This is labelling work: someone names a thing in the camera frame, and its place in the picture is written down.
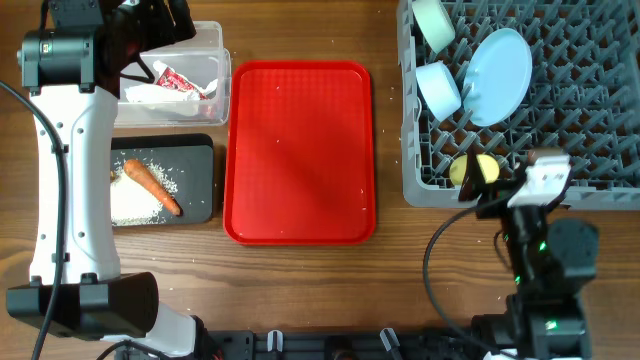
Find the orange carrot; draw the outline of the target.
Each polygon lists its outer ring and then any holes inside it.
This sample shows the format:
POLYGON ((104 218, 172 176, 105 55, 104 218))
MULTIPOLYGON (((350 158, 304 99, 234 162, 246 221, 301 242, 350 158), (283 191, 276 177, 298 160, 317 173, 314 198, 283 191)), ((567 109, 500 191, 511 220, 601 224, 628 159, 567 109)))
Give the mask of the orange carrot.
POLYGON ((182 209, 147 167, 137 159, 124 163, 124 173, 153 195, 172 215, 181 216, 182 209))

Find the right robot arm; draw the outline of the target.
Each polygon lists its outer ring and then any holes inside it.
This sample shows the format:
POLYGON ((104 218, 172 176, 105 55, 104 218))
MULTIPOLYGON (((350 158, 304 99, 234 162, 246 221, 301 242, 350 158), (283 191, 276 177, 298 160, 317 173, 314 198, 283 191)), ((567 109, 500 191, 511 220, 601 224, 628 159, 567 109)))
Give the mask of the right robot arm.
POLYGON ((491 181, 467 152, 459 198, 477 203, 478 218, 497 218, 516 291, 502 314, 477 315, 471 334, 484 359, 589 359, 591 338, 581 300, 596 277, 598 229, 548 214, 569 187, 571 164, 561 150, 534 149, 510 179, 491 181))

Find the red snack wrapper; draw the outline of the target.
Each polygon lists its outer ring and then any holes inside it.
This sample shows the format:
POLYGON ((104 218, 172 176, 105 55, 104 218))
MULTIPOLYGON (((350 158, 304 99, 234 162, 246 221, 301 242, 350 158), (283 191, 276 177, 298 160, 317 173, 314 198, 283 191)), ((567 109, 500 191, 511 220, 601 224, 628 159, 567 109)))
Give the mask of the red snack wrapper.
POLYGON ((184 100, 205 100, 207 98, 197 85, 171 67, 166 67, 161 72, 155 84, 163 89, 170 90, 176 95, 180 95, 184 100))

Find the light blue bowl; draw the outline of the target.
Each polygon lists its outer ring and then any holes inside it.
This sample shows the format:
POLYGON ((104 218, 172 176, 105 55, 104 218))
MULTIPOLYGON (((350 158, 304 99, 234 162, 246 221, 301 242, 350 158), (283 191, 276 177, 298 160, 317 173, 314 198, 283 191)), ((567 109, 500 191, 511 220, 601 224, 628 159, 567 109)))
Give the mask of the light blue bowl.
POLYGON ((437 120, 446 120, 461 107, 457 84, 443 62, 417 67, 416 80, 428 109, 437 120))

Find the pale green bowl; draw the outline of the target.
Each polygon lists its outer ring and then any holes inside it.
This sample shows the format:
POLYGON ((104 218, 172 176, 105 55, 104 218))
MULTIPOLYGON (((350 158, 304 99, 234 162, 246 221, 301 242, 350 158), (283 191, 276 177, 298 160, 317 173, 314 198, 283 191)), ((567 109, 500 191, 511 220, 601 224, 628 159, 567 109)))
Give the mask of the pale green bowl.
POLYGON ((454 40, 454 26, 440 0, 416 0, 412 4, 412 10, 417 25, 433 52, 441 52, 454 40))

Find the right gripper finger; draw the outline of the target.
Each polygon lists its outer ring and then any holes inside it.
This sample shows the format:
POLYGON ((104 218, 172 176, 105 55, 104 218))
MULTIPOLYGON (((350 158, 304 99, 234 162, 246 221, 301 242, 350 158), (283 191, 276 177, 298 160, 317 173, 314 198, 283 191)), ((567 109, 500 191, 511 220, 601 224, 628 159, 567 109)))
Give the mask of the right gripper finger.
POLYGON ((541 158, 557 157, 563 154, 564 154, 564 151, 560 148, 536 147, 528 151, 527 163, 529 165, 534 165, 541 158))
POLYGON ((484 174, 482 172, 478 153, 474 147, 470 147, 466 153, 466 167, 462 185, 459 191, 460 202, 470 202, 482 196, 484 191, 484 174))

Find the light blue plate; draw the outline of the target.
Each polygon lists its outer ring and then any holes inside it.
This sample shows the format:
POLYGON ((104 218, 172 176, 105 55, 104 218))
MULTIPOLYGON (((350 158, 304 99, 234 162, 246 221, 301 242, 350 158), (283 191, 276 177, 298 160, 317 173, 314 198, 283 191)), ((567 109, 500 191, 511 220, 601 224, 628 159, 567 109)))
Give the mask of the light blue plate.
POLYGON ((463 107, 470 121, 489 127, 510 117, 529 89, 533 70, 530 46, 514 29, 502 28, 487 36, 467 68, 463 107))

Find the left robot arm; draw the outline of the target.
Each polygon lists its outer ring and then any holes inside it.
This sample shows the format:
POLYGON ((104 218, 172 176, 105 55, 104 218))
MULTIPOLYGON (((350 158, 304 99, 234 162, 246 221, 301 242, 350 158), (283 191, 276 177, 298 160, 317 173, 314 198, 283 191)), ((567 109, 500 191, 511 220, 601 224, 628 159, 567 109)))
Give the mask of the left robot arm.
POLYGON ((110 211, 110 152, 120 82, 144 52, 194 37, 185 0, 46 1, 18 53, 15 98, 38 133, 39 218, 29 281, 11 317, 48 336, 104 341, 107 353, 209 359, 203 322, 159 299, 149 272, 121 270, 110 211))

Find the white napkin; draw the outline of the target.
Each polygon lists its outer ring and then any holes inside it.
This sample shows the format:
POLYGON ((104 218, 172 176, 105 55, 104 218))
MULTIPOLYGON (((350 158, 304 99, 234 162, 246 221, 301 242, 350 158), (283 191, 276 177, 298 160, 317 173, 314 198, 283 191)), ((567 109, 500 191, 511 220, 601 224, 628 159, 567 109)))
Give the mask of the white napkin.
MULTIPOLYGON (((153 63, 153 68, 158 73, 158 77, 166 67, 170 67, 170 66, 159 60, 156 60, 153 63)), ((166 90, 161 88, 160 86, 157 86, 155 84, 155 81, 151 84, 135 85, 135 86, 130 86, 125 88, 124 95, 126 100, 130 103, 200 101, 200 100, 184 100, 180 95, 176 95, 172 93, 170 90, 166 90)), ((216 93, 218 88, 218 80, 217 79, 212 80, 207 84, 206 87, 201 87, 199 85, 197 86, 207 96, 207 98, 205 99, 207 100, 207 99, 210 99, 216 93)))

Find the yellow plastic cup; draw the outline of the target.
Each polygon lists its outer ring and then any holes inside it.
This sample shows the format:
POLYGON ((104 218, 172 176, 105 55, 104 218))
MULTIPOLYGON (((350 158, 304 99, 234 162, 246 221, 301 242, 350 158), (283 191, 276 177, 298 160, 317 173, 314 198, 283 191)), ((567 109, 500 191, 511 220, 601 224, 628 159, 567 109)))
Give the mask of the yellow plastic cup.
MULTIPOLYGON (((495 182, 500 175, 500 167, 495 158, 490 155, 480 154, 476 156, 483 176, 487 183, 495 182)), ((453 185, 458 186, 463 183, 468 156, 462 155, 455 159, 449 168, 449 178, 453 185)))

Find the white rice pile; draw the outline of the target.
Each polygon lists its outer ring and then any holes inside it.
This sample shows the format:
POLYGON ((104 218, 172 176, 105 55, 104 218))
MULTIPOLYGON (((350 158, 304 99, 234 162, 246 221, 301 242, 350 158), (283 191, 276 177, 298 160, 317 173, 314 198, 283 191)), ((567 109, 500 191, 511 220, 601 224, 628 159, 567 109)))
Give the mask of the white rice pile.
POLYGON ((111 222, 115 227, 158 225, 172 214, 147 190, 124 173, 124 163, 113 171, 110 184, 111 222))

